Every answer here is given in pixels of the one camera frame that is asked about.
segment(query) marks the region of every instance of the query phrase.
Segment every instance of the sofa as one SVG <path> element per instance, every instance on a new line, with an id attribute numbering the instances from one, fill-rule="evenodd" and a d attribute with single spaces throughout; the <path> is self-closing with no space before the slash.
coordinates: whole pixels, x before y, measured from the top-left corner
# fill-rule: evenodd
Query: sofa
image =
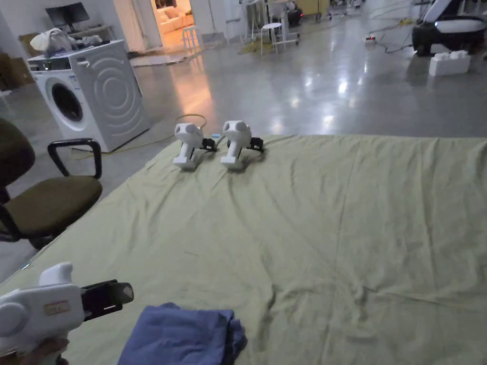
<path id="1" fill-rule="evenodd" d="M 186 12 L 181 11 L 174 6 L 166 6 L 165 8 L 157 9 L 158 22 L 161 31 L 169 33 L 177 29 L 189 27 L 194 24 L 193 15 L 186 15 Z"/>

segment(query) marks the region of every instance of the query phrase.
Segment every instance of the computer monitor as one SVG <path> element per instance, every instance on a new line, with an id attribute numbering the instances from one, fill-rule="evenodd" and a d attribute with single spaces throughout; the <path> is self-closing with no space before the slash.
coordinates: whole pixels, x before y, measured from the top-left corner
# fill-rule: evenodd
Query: computer monitor
<path id="1" fill-rule="evenodd" d="M 73 23 L 78 23 L 90 18 L 85 7 L 80 2 L 56 8 L 47 8 L 46 12 L 55 27 L 69 25 L 72 32 L 75 32 Z"/>

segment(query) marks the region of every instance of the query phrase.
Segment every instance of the chair seat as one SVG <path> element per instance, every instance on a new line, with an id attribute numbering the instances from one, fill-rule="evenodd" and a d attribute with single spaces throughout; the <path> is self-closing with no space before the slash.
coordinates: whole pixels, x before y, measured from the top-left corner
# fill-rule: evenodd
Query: chair seat
<path id="1" fill-rule="evenodd" d="M 269 24 L 264 25 L 262 27 L 262 30 L 279 28 L 281 25 L 282 25 L 281 23 L 269 23 Z"/>
<path id="2" fill-rule="evenodd" d="M 4 204 L 25 238 L 61 233 L 98 200 L 100 182 L 90 176 L 48 179 Z M 0 231 L 7 232 L 0 222 Z"/>

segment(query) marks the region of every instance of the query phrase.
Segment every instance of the washing machine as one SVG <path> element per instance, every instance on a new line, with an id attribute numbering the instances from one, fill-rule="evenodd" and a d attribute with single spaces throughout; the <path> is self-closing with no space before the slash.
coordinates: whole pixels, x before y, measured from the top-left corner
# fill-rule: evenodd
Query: washing machine
<path id="1" fill-rule="evenodd" d="M 123 40 L 28 62 L 64 138 L 110 152 L 149 129 Z"/>

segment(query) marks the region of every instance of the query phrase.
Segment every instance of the doorway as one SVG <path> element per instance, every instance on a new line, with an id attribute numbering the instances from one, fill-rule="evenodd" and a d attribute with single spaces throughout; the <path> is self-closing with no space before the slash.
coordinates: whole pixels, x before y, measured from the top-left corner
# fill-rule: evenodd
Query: doorway
<path id="1" fill-rule="evenodd" d="M 194 25 L 189 0 L 151 0 L 165 53 L 184 51 L 183 29 Z"/>

